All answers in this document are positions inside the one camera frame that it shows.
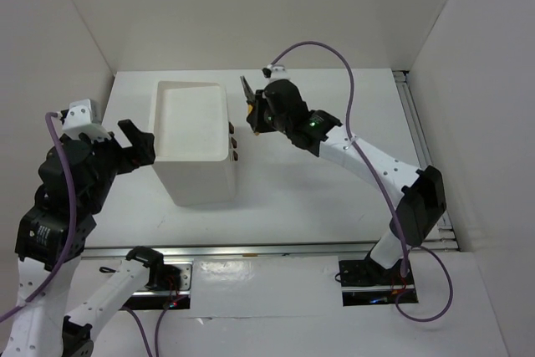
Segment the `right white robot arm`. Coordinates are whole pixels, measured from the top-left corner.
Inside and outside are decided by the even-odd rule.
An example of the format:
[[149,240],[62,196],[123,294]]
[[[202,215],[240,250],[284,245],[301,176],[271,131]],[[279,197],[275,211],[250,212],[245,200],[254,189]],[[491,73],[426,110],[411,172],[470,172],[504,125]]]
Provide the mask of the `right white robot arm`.
[[425,241],[446,211],[441,172],[434,166],[421,169],[406,164],[359,138],[326,111],[309,109],[297,86],[287,79],[258,90],[245,79],[241,83],[246,121],[255,134],[280,132],[295,147],[341,166],[383,194],[392,218],[368,253],[364,272],[373,283],[384,283],[394,267],[406,276],[410,250]]

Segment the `yellow black pliers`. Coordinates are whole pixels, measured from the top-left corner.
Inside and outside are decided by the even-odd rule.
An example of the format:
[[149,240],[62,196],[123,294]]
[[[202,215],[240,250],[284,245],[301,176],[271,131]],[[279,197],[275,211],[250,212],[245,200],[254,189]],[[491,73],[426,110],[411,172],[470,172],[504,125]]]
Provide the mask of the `yellow black pliers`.
[[251,86],[247,82],[246,78],[242,75],[240,77],[242,89],[247,103],[247,117],[246,122],[249,124],[252,132],[258,135],[257,131],[257,117],[256,117],[256,95],[252,91]]

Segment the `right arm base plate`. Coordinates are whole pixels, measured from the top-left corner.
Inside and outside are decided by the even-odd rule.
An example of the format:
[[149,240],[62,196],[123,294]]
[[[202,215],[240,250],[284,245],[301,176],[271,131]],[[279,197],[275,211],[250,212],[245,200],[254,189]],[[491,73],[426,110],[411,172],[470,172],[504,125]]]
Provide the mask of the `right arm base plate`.
[[401,276],[401,261],[385,269],[368,258],[340,260],[334,280],[344,307],[418,303],[414,277],[410,271]]

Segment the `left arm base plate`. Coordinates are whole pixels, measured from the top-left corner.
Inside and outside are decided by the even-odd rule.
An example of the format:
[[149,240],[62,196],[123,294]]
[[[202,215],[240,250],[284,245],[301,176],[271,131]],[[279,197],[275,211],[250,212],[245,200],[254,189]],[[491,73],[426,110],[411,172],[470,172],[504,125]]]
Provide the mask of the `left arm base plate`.
[[171,262],[154,287],[144,286],[125,302],[134,311],[186,310],[191,306],[191,262]]

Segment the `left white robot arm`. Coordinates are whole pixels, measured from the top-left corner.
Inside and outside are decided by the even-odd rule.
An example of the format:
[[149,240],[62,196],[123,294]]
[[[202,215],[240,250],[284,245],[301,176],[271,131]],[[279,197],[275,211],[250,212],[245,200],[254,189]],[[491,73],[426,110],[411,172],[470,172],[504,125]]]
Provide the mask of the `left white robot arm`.
[[131,249],[120,267],[87,301],[67,311],[67,298],[85,242],[94,230],[118,175],[155,161],[155,137],[131,120],[118,126],[130,141],[122,147],[111,132],[92,140],[58,135],[54,113],[45,121],[53,141],[38,169],[41,185],[19,223],[18,301],[2,321],[12,329],[4,356],[89,356],[100,331],[140,288],[165,279],[164,257],[148,247]]

